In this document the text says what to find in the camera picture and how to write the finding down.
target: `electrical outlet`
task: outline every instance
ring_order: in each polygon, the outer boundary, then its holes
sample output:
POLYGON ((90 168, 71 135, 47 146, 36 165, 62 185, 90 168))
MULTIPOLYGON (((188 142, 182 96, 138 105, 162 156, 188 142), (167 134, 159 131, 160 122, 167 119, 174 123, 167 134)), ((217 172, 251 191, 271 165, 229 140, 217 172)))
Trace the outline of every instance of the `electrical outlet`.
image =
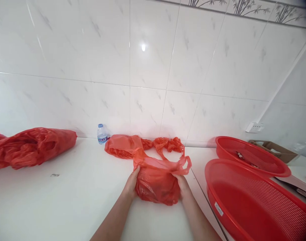
POLYGON ((251 122, 250 125, 247 127, 246 132, 259 133, 263 129, 264 129, 264 124, 263 123, 251 122))

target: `red plastic basket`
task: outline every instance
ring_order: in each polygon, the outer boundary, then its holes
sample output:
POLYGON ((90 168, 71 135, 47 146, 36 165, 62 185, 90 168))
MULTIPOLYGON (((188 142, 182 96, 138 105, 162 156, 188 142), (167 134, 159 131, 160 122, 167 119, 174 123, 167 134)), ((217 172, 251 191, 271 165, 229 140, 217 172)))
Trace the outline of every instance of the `red plastic basket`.
POLYGON ((288 177, 291 175, 289 167, 283 161, 260 147, 226 136, 216 137, 215 142, 219 158, 237 161, 267 177, 288 177))
POLYGON ((306 240, 306 204, 259 172, 213 159, 205 178, 210 204, 235 240, 306 240))

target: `sticker label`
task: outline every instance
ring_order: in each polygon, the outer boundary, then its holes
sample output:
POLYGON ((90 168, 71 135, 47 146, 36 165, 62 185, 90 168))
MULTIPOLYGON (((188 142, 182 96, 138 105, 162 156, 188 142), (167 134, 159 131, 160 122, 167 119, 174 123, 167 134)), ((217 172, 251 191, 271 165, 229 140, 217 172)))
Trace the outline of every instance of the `sticker label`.
POLYGON ((105 142, 107 142, 107 136, 106 137, 104 137, 104 138, 97 138, 97 140, 99 141, 99 143, 105 143, 105 142))
POLYGON ((223 216, 223 211, 221 210, 221 208, 219 207, 219 205, 218 205, 217 202, 215 202, 214 206, 215 206, 215 208, 217 209, 217 211, 219 212, 219 214, 220 214, 221 216, 223 216))

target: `hand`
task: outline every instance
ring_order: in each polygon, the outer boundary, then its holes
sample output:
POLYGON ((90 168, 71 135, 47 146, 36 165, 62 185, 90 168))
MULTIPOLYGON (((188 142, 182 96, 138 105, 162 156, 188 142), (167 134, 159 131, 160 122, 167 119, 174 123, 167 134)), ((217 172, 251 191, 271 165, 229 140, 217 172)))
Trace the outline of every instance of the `hand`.
POLYGON ((136 191, 135 191, 135 185, 137 180, 137 175, 139 174, 140 166, 138 166, 129 176, 129 178, 126 181, 125 187, 122 191, 122 193, 125 193, 126 195, 129 195, 132 199, 136 197, 136 191))
POLYGON ((187 180, 184 176, 179 176, 174 174, 172 175, 177 178, 177 182, 179 183, 181 189, 181 198, 185 197, 188 193, 191 193, 189 184, 187 183, 187 180))

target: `bottle label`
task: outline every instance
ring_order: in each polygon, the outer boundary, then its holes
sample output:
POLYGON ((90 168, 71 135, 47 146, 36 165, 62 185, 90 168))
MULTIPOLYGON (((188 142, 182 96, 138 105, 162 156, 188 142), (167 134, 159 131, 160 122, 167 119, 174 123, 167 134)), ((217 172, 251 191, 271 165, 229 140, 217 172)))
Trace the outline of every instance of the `bottle label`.
POLYGON ((105 143, 105 142, 107 142, 107 136, 106 137, 104 137, 104 138, 97 138, 98 139, 98 141, 99 141, 99 143, 105 143))

